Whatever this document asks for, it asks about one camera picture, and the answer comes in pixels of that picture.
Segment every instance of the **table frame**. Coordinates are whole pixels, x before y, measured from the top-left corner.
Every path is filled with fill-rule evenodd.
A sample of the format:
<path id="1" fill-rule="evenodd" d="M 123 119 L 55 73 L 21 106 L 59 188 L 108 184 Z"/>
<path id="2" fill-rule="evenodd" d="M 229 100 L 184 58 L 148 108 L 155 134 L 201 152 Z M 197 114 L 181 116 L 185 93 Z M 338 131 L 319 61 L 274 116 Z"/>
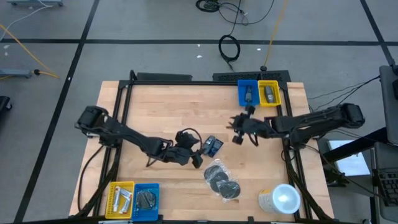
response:
<path id="1" fill-rule="evenodd" d="M 290 104 L 290 98 L 289 98 L 289 92 L 287 89 L 287 82 L 290 81 L 290 77 L 288 77 L 289 80 L 278 80 L 280 89 L 284 93 L 284 101 L 285 101 L 285 107 L 287 111 L 287 116 L 292 116 L 292 107 Z M 113 110 L 113 118 L 117 119 L 118 114 L 119 114 L 119 109 L 121 106 L 121 98 L 122 98 L 122 93 L 124 89 L 127 89 L 127 94 L 126 94 L 126 99 L 124 100 L 124 107 L 123 107 L 123 113 L 122 113 L 122 119 L 121 123 L 126 124 L 127 121 L 127 115 L 129 112 L 129 105 L 130 105 L 130 99 L 131 99 L 131 94 L 132 94 L 132 88 L 134 85 L 214 85 L 214 86 L 220 86 L 220 85 L 227 85 L 227 86 L 236 86 L 237 82 L 219 82 L 219 81 L 189 81 L 189 82 L 181 82 L 181 81 L 140 81 L 137 79 L 136 74 L 134 73 L 133 70 L 130 71 L 130 77 L 129 80 L 120 80 L 119 85 L 118 85 L 118 92 L 116 94 L 116 101 L 114 105 L 114 110 Z M 277 106 L 277 114 L 278 116 L 283 116 L 282 112 L 282 107 L 281 105 Z M 101 196 L 103 194 L 104 189 L 106 186 L 109 184 L 110 181 L 115 181 L 116 177 L 118 175 L 118 167 L 119 167 L 119 162 L 121 158 L 121 150 L 122 150 L 122 143 L 123 140 L 119 140 L 118 147 L 116 148 L 116 153 L 114 156 L 114 161 L 109 169 L 108 173 L 106 171 L 108 170 L 109 167 L 109 159 L 111 155 L 111 148 L 107 147 L 106 152 L 104 155 L 104 161 L 101 169 L 101 174 L 99 178 L 99 187 L 96 190 L 96 192 L 93 194 L 92 198 L 88 201 L 88 203 L 82 208 L 82 212 L 77 213 L 76 215 L 67 218 L 67 219 L 59 219 L 59 220 L 46 220 L 46 221 L 40 221 L 40 223 L 99 223 L 100 221 L 105 221 L 104 216 L 98 216 L 99 210 L 100 210 L 100 205 L 101 205 Z M 282 145 L 284 150 L 284 157 L 285 157 L 285 165 L 288 168 L 289 165 L 291 165 L 291 160 L 290 160 L 290 153 L 289 153 L 289 148 L 290 144 L 289 141 L 283 140 L 282 139 Z M 295 150 L 294 151 L 294 156 L 296 158 L 296 169 L 297 169 L 297 175 L 298 178 L 300 179 L 302 185 L 307 188 L 306 183 L 305 183 L 305 176 L 304 176 L 304 171 L 303 171 L 303 165 L 302 165 L 302 159 L 300 155 L 300 151 Z M 288 176 L 288 181 L 289 184 L 293 187 L 295 187 L 295 184 L 293 182 L 291 174 L 287 173 Z M 335 220 L 315 220 L 312 217 L 312 210 L 310 208 L 308 200 L 303 197 L 303 207 L 304 207 L 304 212 L 305 212 L 305 218 L 300 217 L 299 211 L 294 213 L 294 219 L 296 223 L 336 223 Z M 90 211 L 93 209 L 93 216 L 88 217 Z M 207 220 L 163 220 L 163 216 L 159 215 L 159 218 L 157 221 L 154 222 L 142 222 L 142 224 L 145 223 L 156 223 L 156 224 L 166 224 L 166 223 L 186 223 L 186 224 L 191 224 L 191 223 L 212 223 L 212 224 L 243 224 L 243 223 L 248 223 L 248 224 L 271 224 L 274 222 L 255 222 L 253 217 L 248 217 L 247 222 L 236 222 L 236 221 L 207 221 Z"/>

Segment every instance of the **white cup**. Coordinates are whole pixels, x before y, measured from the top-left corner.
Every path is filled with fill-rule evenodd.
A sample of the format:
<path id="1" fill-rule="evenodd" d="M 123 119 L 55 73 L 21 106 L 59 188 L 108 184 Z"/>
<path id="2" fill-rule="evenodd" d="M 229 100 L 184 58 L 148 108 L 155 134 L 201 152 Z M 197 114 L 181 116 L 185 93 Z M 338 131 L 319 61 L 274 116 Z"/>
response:
<path id="1" fill-rule="evenodd" d="M 300 207 L 300 195 L 289 184 L 280 184 L 259 193 L 259 205 L 267 213 L 293 214 Z"/>

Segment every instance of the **wooden tabletop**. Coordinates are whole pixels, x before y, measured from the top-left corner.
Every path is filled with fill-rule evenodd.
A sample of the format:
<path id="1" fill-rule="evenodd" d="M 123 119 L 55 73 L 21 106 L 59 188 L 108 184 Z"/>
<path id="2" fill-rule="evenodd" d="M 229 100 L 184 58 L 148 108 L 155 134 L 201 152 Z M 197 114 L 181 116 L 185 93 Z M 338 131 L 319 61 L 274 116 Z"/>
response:
<path id="1" fill-rule="evenodd" d="M 308 113 L 303 83 L 288 83 L 288 88 L 293 115 Z M 103 82 L 99 93 L 97 105 L 106 108 L 109 115 L 113 111 L 117 89 L 118 82 Z M 119 111 L 120 120 L 123 107 Z M 236 200 L 223 203 L 221 197 L 206 185 L 203 170 L 213 161 L 210 157 L 202 157 L 200 169 L 195 169 L 191 162 L 185 166 L 156 162 L 146 167 L 147 156 L 127 141 L 123 142 L 118 181 L 159 183 L 159 207 L 164 220 L 245 221 L 248 216 L 253 216 L 255 221 L 294 221 L 293 215 L 265 213 L 258 205 L 257 196 L 261 190 L 287 183 L 285 163 L 280 158 L 282 141 L 259 139 L 259 147 L 255 147 L 245 136 L 241 146 L 233 143 L 234 132 L 226 126 L 229 117 L 242 111 L 243 108 L 238 105 L 236 86 L 134 85 L 127 125 L 146 136 L 165 139 L 174 139 L 177 131 L 188 127 L 199 131 L 203 140 L 211 134 L 216 136 L 224 145 L 214 159 L 221 159 L 232 176 L 238 179 L 241 194 Z M 277 116 L 276 109 L 257 107 L 254 117 L 262 119 L 265 116 Z M 308 145 L 317 146 L 312 140 Z M 88 140 L 82 167 L 99 146 L 98 138 Z M 82 206 L 98 187 L 103 155 L 104 150 L 91 161 L 85 172 Z M 308 191 L 326 214 L 333 217 L 320 156 L 311 149 L 302 149 L 301 155 Z M 104 214 L 107 194 L 106 189 L 100 215 Z M 77 188 L 71 215 L 78 212 L 76 201 Z"/>

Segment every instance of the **blue bin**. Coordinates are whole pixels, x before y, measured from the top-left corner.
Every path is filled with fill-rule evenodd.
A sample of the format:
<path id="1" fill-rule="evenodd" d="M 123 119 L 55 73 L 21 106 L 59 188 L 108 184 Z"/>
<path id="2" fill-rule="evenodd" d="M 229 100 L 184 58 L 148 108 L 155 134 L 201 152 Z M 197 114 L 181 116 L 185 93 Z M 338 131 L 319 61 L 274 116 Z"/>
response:
<path id="1" fill-rule="evenodd" d="M 137 193 L 142 190 L 149 190 L 156 195 L 156 207 L 152 210 L 137 209 L 136 198 Z M 134 203 L 132 208 L 132 221 L 156 221 L 159 214 L 159 184 L 135 184 L 134 186 Z"/>
<path id="2" fill-rule="evenodd" d="M 245 96 L 248 86 L 251 86 L 251 97 L 252 102 L 246 102 Z M 246 106 L 248 104 L 252 106 L 256 106 L 260 103 L 260 96 L 259 96 L 259 87 L 257 84 L 257 80 L 238 80 L 238 98 L 239 98 L 239 105 Z"/>

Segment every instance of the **yellow bin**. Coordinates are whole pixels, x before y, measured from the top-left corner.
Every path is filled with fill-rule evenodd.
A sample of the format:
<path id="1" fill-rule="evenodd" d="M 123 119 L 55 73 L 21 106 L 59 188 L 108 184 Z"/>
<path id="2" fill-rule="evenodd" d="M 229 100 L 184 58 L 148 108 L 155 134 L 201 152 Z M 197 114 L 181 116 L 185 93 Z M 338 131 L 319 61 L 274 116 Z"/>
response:
<path id="1" fill-rule="evenodd" d="M 120 195 L 119 196 L 119 207 L 117 212 L 113 211 L 113 201 L 114 201 L 114 190 L 116 186 L 120 188 L 128 190 L 131 195 L 130 206 L 127 210 L 126 214 L 120 214 L 119 211 L 123 208 L 126 199 Z M 109 185 L 109 192 L 108 192 L 108 201 L 106 202 L 106 211 L 105 211 L 105 218 L 106 219 L 130 219 L 132 214 L 132 203 L 134 201 L 134 181 L 125 181 L 125 182 L 111 182 Z"/>
<path id="2" fill-rule="evenodd" d="M 259 80 L 258 85 L 259 85 L 259 95 L 260 95 L 260 106 L 278 106 L 282 104 L 282 101 L 280 100 L 278 81 Z M 274 94 L 275 103 L 267 102 L 266 94 L 264 91 L 266 86 L 270 86 L 272 88 L 272 93 Z"/>

